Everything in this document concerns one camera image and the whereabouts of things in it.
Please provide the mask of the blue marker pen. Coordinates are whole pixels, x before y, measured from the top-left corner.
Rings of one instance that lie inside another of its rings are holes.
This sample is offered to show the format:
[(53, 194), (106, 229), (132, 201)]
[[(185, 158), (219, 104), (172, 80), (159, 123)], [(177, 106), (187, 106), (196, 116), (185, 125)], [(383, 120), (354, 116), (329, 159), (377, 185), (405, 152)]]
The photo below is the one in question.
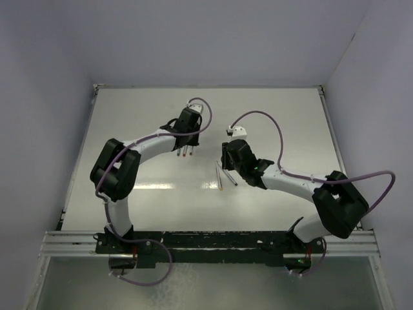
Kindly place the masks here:
[(231, 174), (227, 170), (223, 170), (226, 177), (232, 182), (234, 186), (238, 186), (237, 181), (231, 176)]

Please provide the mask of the yellow marker pen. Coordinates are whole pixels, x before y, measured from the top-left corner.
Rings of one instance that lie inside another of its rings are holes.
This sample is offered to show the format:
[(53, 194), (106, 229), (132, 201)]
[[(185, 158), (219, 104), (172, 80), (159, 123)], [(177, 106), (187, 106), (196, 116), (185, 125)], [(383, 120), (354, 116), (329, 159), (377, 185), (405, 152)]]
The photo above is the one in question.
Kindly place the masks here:
[(217, 176), (217, 187), (220, 191), (222, 191), (223, 186), (222, 186), (222, 181), (221, 181), (219, 163), (217, 161), (215, 162), (215, 167), (216, 167), (216, 176)]

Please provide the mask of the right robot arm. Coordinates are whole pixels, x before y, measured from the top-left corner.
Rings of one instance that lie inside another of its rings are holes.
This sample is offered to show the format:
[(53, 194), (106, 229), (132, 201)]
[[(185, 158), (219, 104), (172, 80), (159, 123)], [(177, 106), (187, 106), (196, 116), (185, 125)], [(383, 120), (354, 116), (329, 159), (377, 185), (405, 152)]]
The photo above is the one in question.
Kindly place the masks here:
[(324, 236), (348, 238), (368, 211), (367, 201), (339, 171), (319, 181), (309, 175), (302, 180), (288, 176), (273, 161), (256, 158), (243, 139), (224, 142), (221, 150), (223, 168), (236, 171), (249, 186), (285, 192), (315, 205), (315, 214), (299, 218), (288, 230), (287, 245), (295, 253)]

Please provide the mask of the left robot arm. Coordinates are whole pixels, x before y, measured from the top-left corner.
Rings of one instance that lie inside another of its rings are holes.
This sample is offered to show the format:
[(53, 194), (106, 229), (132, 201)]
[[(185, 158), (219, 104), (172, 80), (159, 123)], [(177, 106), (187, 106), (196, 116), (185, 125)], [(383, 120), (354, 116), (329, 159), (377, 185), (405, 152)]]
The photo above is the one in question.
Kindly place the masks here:
[(133, 244), (128, 195), (135, 186), (139, 166), (160, 154), (188, 145), (198, 146), (202, 111), (200, 104), (189, 105), (178, 118), (171, 119), (147, 137), (138, 141), (112, 138), (105, 143), (91, 170), (90, 180), (97, 197), (105, 204), (105, 230), (113, 234), (110, 246), (118, 253), (128, 252)]

